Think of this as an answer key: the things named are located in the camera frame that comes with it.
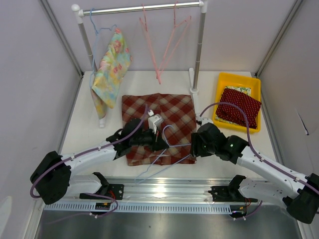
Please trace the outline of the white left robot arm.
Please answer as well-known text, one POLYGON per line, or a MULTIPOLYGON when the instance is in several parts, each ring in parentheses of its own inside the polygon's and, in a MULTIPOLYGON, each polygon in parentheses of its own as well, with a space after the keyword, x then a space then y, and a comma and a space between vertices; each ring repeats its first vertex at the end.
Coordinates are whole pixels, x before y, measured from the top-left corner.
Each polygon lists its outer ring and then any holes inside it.
POLYGON ((133 119, 97 146, 81 152, 60 155, 56 151, 46 154, 30 177, 33 198, 41 198, 47 205, 69 196, 80 199, 120 199, 107 179, 93 172, 86 179, 76 176, 93 165, 112 162, 129 154, 133 147, 143 146, 150 151, 168 149, 158 130, 144 129, 140 119, 133 119))

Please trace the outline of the red plaid skirt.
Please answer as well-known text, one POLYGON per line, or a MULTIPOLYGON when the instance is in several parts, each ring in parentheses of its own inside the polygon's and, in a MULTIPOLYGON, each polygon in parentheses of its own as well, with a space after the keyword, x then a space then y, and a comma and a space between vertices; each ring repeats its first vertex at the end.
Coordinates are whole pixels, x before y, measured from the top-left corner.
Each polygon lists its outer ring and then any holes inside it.
POLYGON ((152 152, 146 147, 134 147, 126 155, 128 166, 139 166, 155 163, 171 165, 183 159, 184 164, 195 164, 196 159, 188 156, 191 146, 191 134, 196 132, 195 111, 190 95, 150 94, 144 96, 122 96, 123 125, 134 118, 142 118, 145 105, 154 114, 163 118, 160 130, 164 132, 172 147, 166 151, 152 152))

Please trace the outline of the silver white clothes rack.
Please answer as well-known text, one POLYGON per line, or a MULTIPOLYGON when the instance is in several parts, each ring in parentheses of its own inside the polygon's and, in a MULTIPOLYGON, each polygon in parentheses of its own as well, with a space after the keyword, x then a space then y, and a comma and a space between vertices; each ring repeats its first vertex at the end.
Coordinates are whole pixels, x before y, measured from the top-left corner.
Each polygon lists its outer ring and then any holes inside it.
POLYGON ((197 49, 196 49, 196 59, 195 59, 195 67, 189 68, 189 79, 190 79, 190 93, 192 96, 196 119, 200 119, 199 115, 199 89, 198 85, 198 76, 200 70, 200 59, 201 59, 201 51, 202 51, 202 42, 204 35, 204 25, 205 25, 205 17, 207 13, 208 1, 206 0, 197 0, 193 2, 181 2, 181 3, 170 3, 170 4, 158 4, 158 5, 142 5, 142 6, 132 6, 132 7, 121 7, 121 8, 105 8, 105 9, 97 9, 97 10, 83 10, 78 4, 73 4, 71 9, 75 15, 82 40, 84 42, 84 46, 87 51, 87 55, 89 60, 92 62, 92 71, 93 73, 97 72, 97 65, 95 62, 95 49, 91 47, 88 36, 85 30, 85 26, 83 23, 83 18, 86 16, 92 17, 93 15, 105 15, 105 14, 116 14, 116 13, 127 13, 127 12, 146 12, 151 10, 162 10, 162 9, 176 9, 176 8, 187 8, 187 7, 199 7, 200 8, 200 21, 199 21, 199 30, 198 30, 198 38, 197 38, 197 49))

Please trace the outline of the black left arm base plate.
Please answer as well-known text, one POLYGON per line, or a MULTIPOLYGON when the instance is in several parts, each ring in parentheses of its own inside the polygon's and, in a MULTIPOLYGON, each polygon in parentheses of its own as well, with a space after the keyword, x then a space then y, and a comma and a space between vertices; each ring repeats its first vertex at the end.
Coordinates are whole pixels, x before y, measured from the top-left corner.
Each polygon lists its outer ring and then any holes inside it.
POLYGON ((122 200, 124 194, 124 184, 109 184, 101 186, 96 193, 81 193, 80 199, 106 199, 106 197, 122 200))

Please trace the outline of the floral pastel skirt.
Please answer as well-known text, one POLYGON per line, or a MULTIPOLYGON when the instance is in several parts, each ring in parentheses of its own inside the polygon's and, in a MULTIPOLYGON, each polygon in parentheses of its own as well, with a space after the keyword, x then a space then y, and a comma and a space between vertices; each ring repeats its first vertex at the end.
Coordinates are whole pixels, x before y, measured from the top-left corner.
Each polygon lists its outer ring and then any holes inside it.
POLYGON ((90 92, 98 119, 114 108, 119 88, 132 62, 131 52, 122 31, 115 28, 98 71, 90 83, 90 92))

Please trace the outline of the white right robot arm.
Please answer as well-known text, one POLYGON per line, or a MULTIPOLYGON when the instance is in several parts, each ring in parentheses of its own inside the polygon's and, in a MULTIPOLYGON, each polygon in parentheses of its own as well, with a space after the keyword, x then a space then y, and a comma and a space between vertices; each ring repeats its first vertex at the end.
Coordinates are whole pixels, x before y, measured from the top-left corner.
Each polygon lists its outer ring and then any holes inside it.
POLYGON ((216 202, 268 202, 305 224, 311 224, 319 213, 318 175, 307 176, 272 161, 252 149, 250 142, 236 135, 226 137, 210 122, 192 133, 190 153, 194 157, 215 155, 264 178, 255 181, 236 175, 228 186, 213 186, 209 193, 216 202))

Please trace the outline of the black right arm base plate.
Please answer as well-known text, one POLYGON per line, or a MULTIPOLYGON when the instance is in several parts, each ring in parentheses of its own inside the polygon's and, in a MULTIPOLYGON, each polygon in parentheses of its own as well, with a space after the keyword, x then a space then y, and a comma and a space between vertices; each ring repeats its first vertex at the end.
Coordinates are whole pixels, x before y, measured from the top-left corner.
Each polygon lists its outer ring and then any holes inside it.
POLYGON ((212 196, 214 202, 258 202, 255 198, 245 198, 238 189, 229 186, 212 186, 207 192, 212 196))

